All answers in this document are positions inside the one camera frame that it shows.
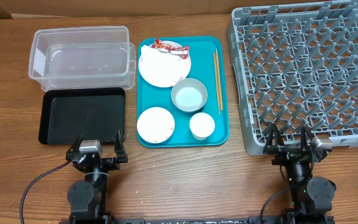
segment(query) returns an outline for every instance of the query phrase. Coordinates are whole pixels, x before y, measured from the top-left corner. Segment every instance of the small white bowl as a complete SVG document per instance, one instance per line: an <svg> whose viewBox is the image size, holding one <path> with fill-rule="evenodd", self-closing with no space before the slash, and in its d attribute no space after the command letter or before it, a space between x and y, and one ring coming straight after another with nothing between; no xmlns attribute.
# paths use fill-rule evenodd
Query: small white bowl
<svg viewBox="0 0 358 224"><path fill-rule="evenodd" d="M171 99L173 104L184 112L201 109L208 98L204 84L194 78L185 78L173 86Z"/></svg>
<svg viewBox="0 0 358 224"><path fill-rule="evenodd" d="M215 130L215 121L207 113L196 113L190 119L190 131L197 140L208 138Z"/></svg>

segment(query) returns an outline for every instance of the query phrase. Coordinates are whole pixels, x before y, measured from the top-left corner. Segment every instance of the wooden table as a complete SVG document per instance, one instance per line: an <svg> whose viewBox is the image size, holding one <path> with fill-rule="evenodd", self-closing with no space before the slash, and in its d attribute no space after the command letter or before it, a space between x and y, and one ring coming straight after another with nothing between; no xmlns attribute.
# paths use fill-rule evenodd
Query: wooden table
<svg viewBox="0 0 358 224"><path fill-rule="evenodd" d="M148 149L136 138L136 86L127 92L126 140L129 163L110 173L108 210L118 218L240 218L258 215L263 203L286 187L271 157L249 156L242 142L237 88L229 66L226 27L230 15L94 17L0 20L0 223L19 223L19 202L39 174L65 162L68 146L38 142L41 86L28 77L35 31L81 26L126 26L137 48L149 37L213 35L224 52L231 134L220 147ZM111 146L104 156L113 156ZM337 223L358 223L358 149L336 149L316 164L314 175L337 185ZM71 166L37 182L27 195L26 223L67 219L67 190L83 174ZM265 214L290 206L288 194Z"/></svg>

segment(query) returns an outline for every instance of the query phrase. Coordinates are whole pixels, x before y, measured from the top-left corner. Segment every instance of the chopsticks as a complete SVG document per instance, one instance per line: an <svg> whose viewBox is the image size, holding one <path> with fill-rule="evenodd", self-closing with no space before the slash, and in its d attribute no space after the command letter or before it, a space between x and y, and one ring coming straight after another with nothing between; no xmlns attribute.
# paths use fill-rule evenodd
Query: chopsticks
<svg viewBox="0 0 358 224"><path fill-rule="evenodd" d="M223 101L222 101L221 72L219 69L219 56L218 56L217 49L214 53L214 64L215 64L216 96L218 100L218 113L219 115L221 115L221 111L223 111Z"/></svg>

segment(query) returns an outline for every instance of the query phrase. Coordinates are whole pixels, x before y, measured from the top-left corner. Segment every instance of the food wrapper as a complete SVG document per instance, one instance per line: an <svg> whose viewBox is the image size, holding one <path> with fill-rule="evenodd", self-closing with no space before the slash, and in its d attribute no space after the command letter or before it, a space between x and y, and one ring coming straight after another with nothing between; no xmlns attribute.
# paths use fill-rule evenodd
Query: food wrapper
<svg viewBox="0 0 358 224"><path fill-rule="evenodd" d="M162 53L177 55L182 59L186 59L189 57L190 47L173 47L172 45L156 38L154 43L151 45L152 48L158 49Z"/></svg>

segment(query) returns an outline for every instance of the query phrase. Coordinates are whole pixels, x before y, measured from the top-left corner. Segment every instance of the plastic storage bin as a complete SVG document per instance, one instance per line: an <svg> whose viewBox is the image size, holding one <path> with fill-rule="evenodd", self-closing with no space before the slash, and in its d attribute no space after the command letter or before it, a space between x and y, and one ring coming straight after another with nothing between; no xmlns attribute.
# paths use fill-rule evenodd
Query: plastic storage bin
<svg viewBox="0 0 358 224"><path fill-rule="evenodd" d="M118 27L44 29L35 33L29 76L44 91L135 85L135 47Z"/></svg>
<svg viewBox="0 0 358 224"><path fill-rule="evenodd" d="M358 147L358 0L237 8L227 41L249 154L262 155L269 123L287 145L308 125Z"/></svg>

